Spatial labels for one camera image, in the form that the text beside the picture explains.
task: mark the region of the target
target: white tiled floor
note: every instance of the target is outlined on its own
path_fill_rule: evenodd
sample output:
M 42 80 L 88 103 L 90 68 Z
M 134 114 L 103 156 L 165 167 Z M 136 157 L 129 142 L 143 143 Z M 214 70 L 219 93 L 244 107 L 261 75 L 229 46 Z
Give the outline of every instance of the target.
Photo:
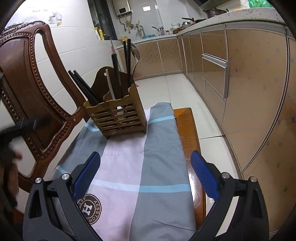
M 173 109 L 190 107 L 194 115 L 201 153 L 205 160 L 214 163 L 220 172 L 228 172 L 233 178 L 238 178 L 222 133 L 203 100 L 184 74 L 138 80 L 136 84 L 139 85 L 138 92 L 144 109 L 148 109 L 158 102 L 170 102 Z M 237 198 L 233 198 L 217 235 L 226 232 L 237 200 Z M 213 200 L 207 196 L 207 213 L 213 203 Z

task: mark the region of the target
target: light blue stripe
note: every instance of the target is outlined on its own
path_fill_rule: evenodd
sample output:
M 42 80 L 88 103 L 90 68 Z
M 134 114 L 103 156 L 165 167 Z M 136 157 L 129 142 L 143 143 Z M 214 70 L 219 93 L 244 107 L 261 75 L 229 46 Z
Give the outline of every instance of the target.
M 165 116 L 165 117 L 162 117 L 162 118 L 157 118 L 157 119 L 154 119 L 154 120 L 150 120 L 148 122 L 148 124 L 152 124 L 152 123 L 156 123 L 156 122 L 160 122 L 160 121 L 166 121 L 166 120 L 174 120 L 175 117 L 173 115 L 169 115 L 169 116 Z
M 61 168 L 59 165 L 57 165 L 56 169 L 57 169 L 60 173 L 62 173 L 62 174 L 64 174 L 64 173 L 68 173 L 68 172 L 66 172 L 63 168 Z
M 87 129 L 89 129 L 90 131 L 93 131 L 93 132 L 95 132 L 95 131 L 99 131 L 99 129 L 98 128 L 93 128 L 91 125 L 89 125 L 89 124 L 85 124 L 84 125 Z
M 176 184 L 170 186 L 140 186 L 139 192 L 146 193 L 175 193 L 191 192 L 189 184 Z
M 176 193 L 176 192 L 190 192 L 189 184 L 176 184 L 169 186 L 139 186 L 133 184 L 113 183 L 94 179 L 91 185 L 129 191 L 129 192 L 142 192 L 142 193 Z

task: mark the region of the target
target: blue gripper pad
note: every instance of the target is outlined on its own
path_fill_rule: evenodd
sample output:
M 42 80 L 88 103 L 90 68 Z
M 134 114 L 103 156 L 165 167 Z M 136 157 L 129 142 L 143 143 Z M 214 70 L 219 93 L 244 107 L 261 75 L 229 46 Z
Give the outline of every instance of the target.
M 85 164 L 78 165 L 73 170 L 73 177 L 76 178 L 73 183 L 73 198 L 75 202 L 84 197 L 100 165 L 100 154 L 93 152 Z
M 199 154 L 198 151 L 192 152 L 191 166 L 193 167 L 206 194 L 217 201 L 219 199 L 218 182 L 214 178 L 215 173 L 211 173 L 211 171 L 207 167 L 207 164 L 208 163 L 204 160 L 204 158 L 201 156 L 201 154 Z

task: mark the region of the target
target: silver bolt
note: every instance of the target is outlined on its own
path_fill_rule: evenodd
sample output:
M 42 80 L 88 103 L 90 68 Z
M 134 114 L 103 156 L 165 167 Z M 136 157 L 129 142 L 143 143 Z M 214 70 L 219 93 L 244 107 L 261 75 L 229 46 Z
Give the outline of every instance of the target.
M 229 173 L 227 173 L 227 172 L 223 172 L 223 173 L 222 173 L 222 177 L 223 177 L 224 179 L 228 179 L 228 178 L 230 178 L 230 175 L 229 175 Z
M 35 180 L 35 183 L 40 183 L 40 182 L 42 182 L 42 178 L 36 178 L 36 180 Z
M 62 175 L 63 180 L 67 180 L 67 179 L 69 179 L 69 177 L 70 177 L 70 175 L 68 173 L 65 173 Z
M 255 178 L 255 177 L 251 177 L 250 180 L 251 180 L 251 182 L 253 182 L 253 183 L 257 182 L 257 178 Z

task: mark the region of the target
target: speckled countertop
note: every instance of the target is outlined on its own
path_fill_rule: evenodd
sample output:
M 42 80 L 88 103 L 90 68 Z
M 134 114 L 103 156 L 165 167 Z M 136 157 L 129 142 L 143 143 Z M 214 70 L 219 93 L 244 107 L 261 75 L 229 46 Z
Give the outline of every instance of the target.
M 224 13 L 224 14 L 212 17 L 210 19 L 207 19 L 200 23 L 192 25 L 189 28 L 186 28 L 181 32 L 177 33 L 176 35 L 179 36 L 196 29 L 208 27 L 211 25 L 219 24 L 219 23 L 235 22 L 235 21 L 242 21 L 242 20 L 259 20 L 259 21 L 285 24 L 282 17 L 274 8 L 271 8 L 271 7 L 248 8 L 248 9 L 228 12 L 228 13 Z

